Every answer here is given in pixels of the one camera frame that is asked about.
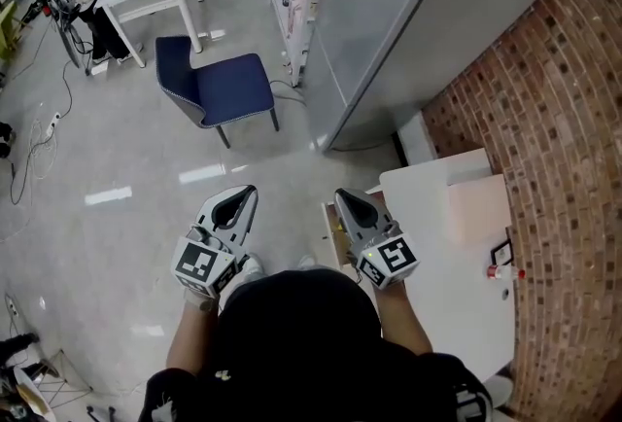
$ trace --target brick wall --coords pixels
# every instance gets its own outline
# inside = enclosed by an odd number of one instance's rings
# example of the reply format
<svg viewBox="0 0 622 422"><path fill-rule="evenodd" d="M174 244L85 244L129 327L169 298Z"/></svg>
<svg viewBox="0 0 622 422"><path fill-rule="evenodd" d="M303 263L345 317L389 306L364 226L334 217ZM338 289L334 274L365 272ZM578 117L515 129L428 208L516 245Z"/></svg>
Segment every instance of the brick wall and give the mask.
<svg viewBox="0 0 622 422"><path fill-rule="evenodd" d="M505 175L519 420L599 420L622 390L621 25L622 0L538 0L424 112L441 156Z"/></svg>

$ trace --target refrigerator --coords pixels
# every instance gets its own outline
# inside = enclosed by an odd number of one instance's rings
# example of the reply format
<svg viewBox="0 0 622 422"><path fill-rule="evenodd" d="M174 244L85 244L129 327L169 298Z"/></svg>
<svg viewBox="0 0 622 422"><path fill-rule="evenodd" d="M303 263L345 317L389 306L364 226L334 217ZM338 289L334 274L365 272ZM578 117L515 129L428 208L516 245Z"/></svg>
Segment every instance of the refrigerator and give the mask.
<svg viewBox="0 0 622 422"><path fill-rule="evenodd" d="M535 0L320 0L302 87L321 151L378 143Z"/></svg>

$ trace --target electrical cord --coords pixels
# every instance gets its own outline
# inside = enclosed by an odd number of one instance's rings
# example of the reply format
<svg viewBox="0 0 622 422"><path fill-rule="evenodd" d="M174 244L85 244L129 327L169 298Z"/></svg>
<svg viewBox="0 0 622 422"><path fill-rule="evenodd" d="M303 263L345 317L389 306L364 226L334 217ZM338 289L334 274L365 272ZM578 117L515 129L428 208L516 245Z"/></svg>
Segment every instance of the electrical cord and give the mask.
<svg viewBox="0 0 622 422"><path fill-rule="evenodd" d="M15 80L17 77L21 76L26 70L30 69L34 65L35 61L37 60L37 55L39 55L39 50L41 49L41 46L43 45L43 41L45 40L46 35L48 34L48 30L50 29L51 24L52 24L52 20L50 19L50 22L48 22L48 26L46 26L46 30L44 31L43 36L41 37L41 40L39 41L39 45L37 46L37 51L35 52L35 56L32 58L32 62L28 64L25 68L23 68L21 71L19 71L19 73L14 75L11 78L11 80L7 82L7 85L13 80Z"/></svg>
<svg viewBox="0 0 622 422"><path fill-rule="evenodd" d="M69 93L69 108L67 109L67 111L65 113L63 113L62 115L60 115L60 119L62 120L63 118L65 118L70 112L71 109L73 107L73 96L71 94L71 89L69 88L69 84L67 83L67 79L65 78L65 71L67 70L67 66L71 63L71 60L68 60L67 62L65 62L65 65L62 69L62 81L64 82L65 86L67 87L67 92ZM23 197L23 192L26 188L26 180L28 179L28 166L30 165L30 160L33 157L33 155L35 155L37 149L39 149L42 146L45 146L46 144L48 144L50 141L52 141L52 139L55 136L55 132L56 132L56 128L54 128L52 130L52 134L44 141L40 141L37 142L34 146L32 144L28 144L30 150L28 151L28 156L26 158L26 168L25 168L25 172L23 174L23 182L21 184L21 190L19 191L19 196L17 197L17 200L15 200L14 195L13 195L13 185L15 183L16 180L16 176L17 176L17 171L16 171L16 167L15 164L11 161L11 188L10 188L10 194L11 194L11 203L14 206L17 206L19 204L19 202L21 201L21 198Z"/></svg>
<svg viewBox="0 0 622 422"><path fill-rule="evenodd" d="M13 338L13 337L15 337L13 335L13 329L15 329L16 335L19 335L19 330L17 329L17 324L16 324L15 317L13 315L13 311L11 311L11 307L9 306L9 299L11 299L13 301L13 303L16 302L16 300L13 299L13 297L11 297L7 293L5 293L5 295L4 295L4 305L7 308L7 313L9 313L9 318L11 320L11 324L9 325L9 337ZM15 367L18 367L18 366L20 366L22 364L25 364L28 361L28 358L29 358L28 357L28 350L24 350L24 354L26 355L26 358L24 358L21 362L15 363Z"/></svg>
<svg viewBox="0 0 622 422"><path fill-rule="evenodd" d="M69 93L69 107L67 108L67 111L65 111L62 115L60 115L60 119L61 120L71 112L71 108L74 105L74 97L71 94L71 89L69 88L69 84L67 83L67 79L65 78L65 71L67 71L67 66L70 63L71 63L71 60L68 60L67 62L65 62L65 65L62 68L62 81L65 84L65 86L67 87L67 93Z"/></svg>
<svg viewBox="0 0 622 422"><path fill-rule="evenodd" d="M283 84L289 88L291 88L294 92L296 92L298 95L300 95L300 97L302 97L302 92L300 90L297 90L296 88L292 87L290 84L288 84L287 82L284 82L283 80L272 80L270 82L270 85L275 84L275 83L279 83L279 84ZM272 92L272 95L274 96L274 98L276 99L282 99L282 100L292 100L293 102L298 102L299 104L302 104L304 107L307 107L307 104L304 100L302 99L296 99L294 97L287 97L285 95L277 95L276 93Z"/></svg>
<svg viewBox="0 0 622 422"><path fill-rule="evenodd" d="M355 149L335 149L335 148L332 148L330 150L331 151L335 151L336 153L359 153L360 151L371 151L372 149L377 149L380 146L384 146L388 142L389 142L389 140L383 140L382 142L378 142L377 144L374 144L374 145L368 146L368 147L360 147L360 148L355 148Z"/></svg>
<svg viewBox="0 0 622 422"><path fill-rule="evenodd" d="M270 82L270 84L283 84L286 87L291 88L294 92L296 92L298 95L300 95L300 97L304 98L304 95L302 94L302 92L300 90L298 90L297 88L293 87L292 85L290 85L289 83L285 82L284 80L272 80Z"/></svg>
<svg viewBox="0 0 622 422"><path fill-rule="evenodd" d="M38 135L38 139L37 141L41 140L41 136L43 135L43 127L41 126L41 122L39 120L35 120L30 128L30 141L29 141L29 145L32 145L32 134L34 132L35 127L39 128L39 135ZM48 166L48 169L46 170L46 172L43 175L37 175L37 168L36 168L36 161L35 159L37 158L37 156L39 156L39 151L41 151L41 149L38 149L33 155L32 155L32 175L37 179L37 180L45 180L46 177L50 174L50 172L52 171L52 168L54 166L54 162L56 161L56 155L58 154L58 141L56 140L56 135L54 134L53 136L53 146L50 145L49 147L46 147L45 149L47 151L51 151L52 148L54 149L54 154L52 157L52 161L50 162L50 165Z"/></svg>

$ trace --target white box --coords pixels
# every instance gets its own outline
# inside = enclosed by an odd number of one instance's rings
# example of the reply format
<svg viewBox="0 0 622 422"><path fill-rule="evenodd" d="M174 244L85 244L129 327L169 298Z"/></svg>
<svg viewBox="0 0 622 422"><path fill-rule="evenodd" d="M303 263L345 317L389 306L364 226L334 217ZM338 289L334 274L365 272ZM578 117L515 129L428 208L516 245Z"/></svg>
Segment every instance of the white box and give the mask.
<svg viewBox="0 0 622 422"><path fill-rule="evenodd" d="M467 246L512 225L503 175L449 186L450 237Z"/></svg>
<svg viewBox="0 0 622 422"><path fill-rule="evenodd" d="M375 287L386 289L408 277L419 264L413 250L412 240L406 233L402 233L362 250L357 260L357 269Z"/></svg>
<svg viewBox="0 0 622 422"><path fill-rule="evenodd" d="M217 298L239 272L235 256L201 242L180 237L171 262L171 273L184 287Z"/></svg>

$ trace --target power strip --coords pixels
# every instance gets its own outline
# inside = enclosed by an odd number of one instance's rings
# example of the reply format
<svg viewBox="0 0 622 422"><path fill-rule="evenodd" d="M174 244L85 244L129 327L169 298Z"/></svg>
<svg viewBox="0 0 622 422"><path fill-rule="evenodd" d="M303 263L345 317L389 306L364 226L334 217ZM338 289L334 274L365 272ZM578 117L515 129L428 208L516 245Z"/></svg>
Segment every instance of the power strip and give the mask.
<svg viewBox="0 0 622 422"><path fill-rule="evenodd" d="M16 304L13 302L10 296L7 296L7 304L9 305L9 310L11 311L13 318L18 318L19 312L17 311Z"/></svg>
<svg viewBox="0 0 622 422"><path fill-rule="evenodd" d="M54 133L54 130L56 129L56 126L58 125L59 121L60 121L60 113L56 113L54 117L52 118L52 121L50 122L50 126L48 126L48 130L46 131L46 140L52 137L52 134Z"/></svg>

